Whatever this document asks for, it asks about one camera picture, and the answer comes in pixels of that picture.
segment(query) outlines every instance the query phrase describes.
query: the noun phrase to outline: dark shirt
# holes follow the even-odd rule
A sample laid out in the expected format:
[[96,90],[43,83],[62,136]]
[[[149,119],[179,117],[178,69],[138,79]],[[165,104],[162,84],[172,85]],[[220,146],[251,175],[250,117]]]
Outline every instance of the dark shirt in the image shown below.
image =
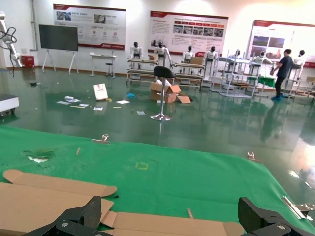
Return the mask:
[[290,72],[291,67],[293,66],[292,57],[286,56],[282,58],[279,63],[281,63],[282,66],[279,68],[277,76],[281,78],[286,78],[288,73]]

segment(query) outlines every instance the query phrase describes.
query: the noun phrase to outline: display screen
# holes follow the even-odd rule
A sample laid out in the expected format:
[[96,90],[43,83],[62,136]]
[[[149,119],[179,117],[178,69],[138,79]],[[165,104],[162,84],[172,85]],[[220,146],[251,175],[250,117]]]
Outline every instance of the display screen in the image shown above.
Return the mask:
[[78,28],[39,25],[41,48],[78,51]]

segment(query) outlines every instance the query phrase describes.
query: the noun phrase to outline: black stool seat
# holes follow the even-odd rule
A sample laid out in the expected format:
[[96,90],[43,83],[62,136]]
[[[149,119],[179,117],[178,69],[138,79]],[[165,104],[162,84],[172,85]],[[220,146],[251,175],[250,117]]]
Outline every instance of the black stool seat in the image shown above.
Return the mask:
[[153,70],[154,76],[162,77],[162,78],[175,78],[175,75],[172,71],[164,66],[156,66]]

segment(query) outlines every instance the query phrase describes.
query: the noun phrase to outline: black pants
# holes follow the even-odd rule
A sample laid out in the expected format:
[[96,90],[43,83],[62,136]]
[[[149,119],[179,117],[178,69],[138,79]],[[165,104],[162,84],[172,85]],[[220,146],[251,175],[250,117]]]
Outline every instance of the black pants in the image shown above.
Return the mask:
[[281,95],[281,83],[284,80],[285,80],[285,77],[278,77],[277,78],[277,81],[275,83],[277,97],[280,97],[280,95]]

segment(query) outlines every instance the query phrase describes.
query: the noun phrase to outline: white wall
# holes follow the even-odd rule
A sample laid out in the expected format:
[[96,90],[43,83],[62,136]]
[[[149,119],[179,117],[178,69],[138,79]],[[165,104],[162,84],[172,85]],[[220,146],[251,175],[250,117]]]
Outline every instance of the white wall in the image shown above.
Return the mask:
[[[28,25],[28,30],[19,27],[21,33],[28,31],[23,37],[28,47],[32,45],[32,37],[29,32],[31,25],[28,24],[31,15],[30,9],[28,9],[29,1],[1,0],[5,6],[16,3],[14,6],[17,6],[18,9],[14,9],[14,11],[8,9],[8,14],[12,13],[14,16],[17,13],[20,14],[18,19],[12,21],[15,26],[18,26],[18,23]],[[115,55],[118,56],[116,71],[122,73],[126,73],[126,59],[134,41],[138,41],[139,45],[145,51],[147,50],[150,10],[228,16],[229,23],[223,54],[227,54],[228,49],[233,51],[240,49],[242,52],[246,49],[252,22],[256,19],[315,24],[313,16],[315,0],[35,0],[37,23],[54,23],[54,3],[125,8],[127,10],[126,51],[115,51]],[[21,33],[17,34],[20,42]],[[80,69],[91,69],[89,59],[91,51],[102,54],[111,53],[105,49],[79,47],[76,59]],[[52,55],[58,67],[69,67],[71,53],[53,50]],[[45,50],[39,50],[38,65],[42,65],[44,56]],[[98,67],[96,70],[105,70],[101,63],[97,63],[96,66]],[[313,73],[313,70],[305,69],[305,73]]]

